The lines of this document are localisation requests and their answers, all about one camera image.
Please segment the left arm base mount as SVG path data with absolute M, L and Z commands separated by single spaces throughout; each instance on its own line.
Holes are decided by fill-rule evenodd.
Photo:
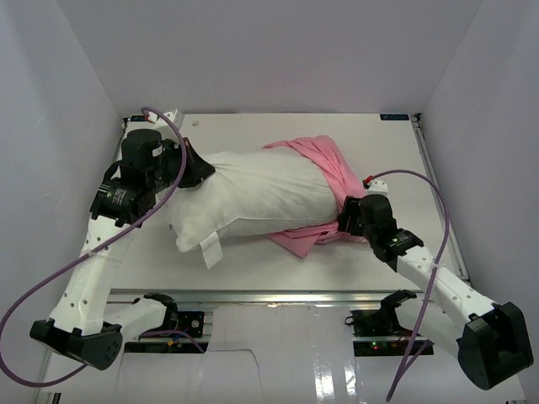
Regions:
M 161 293 L 148 293 L 144 298 L 162 303 L 166 310 L 163 323 L 144 332 L 134 342 L 124 346 L 129 354 L 204 354 L 208 343 L 204 335 L 203 311 L 180 311 L 177 302 Z

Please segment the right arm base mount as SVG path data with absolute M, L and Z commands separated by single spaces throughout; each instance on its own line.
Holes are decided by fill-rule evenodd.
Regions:
M 396 309 L 417 295 L 409 290 L 398 290 L 385 297 L 376 309 L 357 309 L 350 312 L 344 324 L 353 331 L 356 358 L 402 357 L 405 354 L 412 327 L 402 327 Z

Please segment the pink floral pillowcase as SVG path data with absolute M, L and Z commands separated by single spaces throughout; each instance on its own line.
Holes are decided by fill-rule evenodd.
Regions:
M 342 212 L 345 199 L 366 196 L 363 184 L 353 173 L 344 155 L 329 136 L 299 137 L 289 141 L 277 141 L 264 146 L 266 149 L 290 148 L 300 156 L 313 162 L 322 172 Z M 319 226 L 308 226 L 294 230 L 271 233 L 268 238 L 299 258 L 305 258 L 315 245 L 336 241 L 365 243 L 363 237 L 354 237 L 338 230 L 333 219 Z

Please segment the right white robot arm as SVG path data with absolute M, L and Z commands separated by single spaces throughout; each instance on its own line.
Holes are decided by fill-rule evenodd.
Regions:
M 374 255 L 410 280 L 434 302 L 423 309 L 416 295 L 399 290 L 384 298 L 380 327 L 393 336 L 406 329 L 453 356 L 478 388 L 490 390 L 534 363 L 523 312 L 515 304 L 499 304 L 481 295 L 449 269 L 435 264 L 423 242 L 398 227 L 388 198 L 370 194 L 347 197 L 339 229 L 364 237 Z

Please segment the white pillow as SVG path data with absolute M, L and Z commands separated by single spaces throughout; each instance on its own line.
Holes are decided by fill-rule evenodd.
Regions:
M 338 213 L 322 170 L 287 147 L 205 154 L 215 172 L 168 200 L 176 246 L 187 253 L 216 237 L 260 236 L 326 225 Z

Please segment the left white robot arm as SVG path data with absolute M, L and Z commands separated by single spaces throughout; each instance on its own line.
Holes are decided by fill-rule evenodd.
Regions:
M 108 369 L 125 342 L 146 332 L 167 336 L 178 326 L 172 297 L 147 293 L 111 315 L 105 307 L 130 244 L 161 202 L 157 195 L 193 188 L 214 172 L 184 138 L 164 140 L 157 130 L 129 132 L 120 159 L 105 171 L 90 207 L 87 240 L 55 309 L 34 322 L 29 335 L 57 354 Z

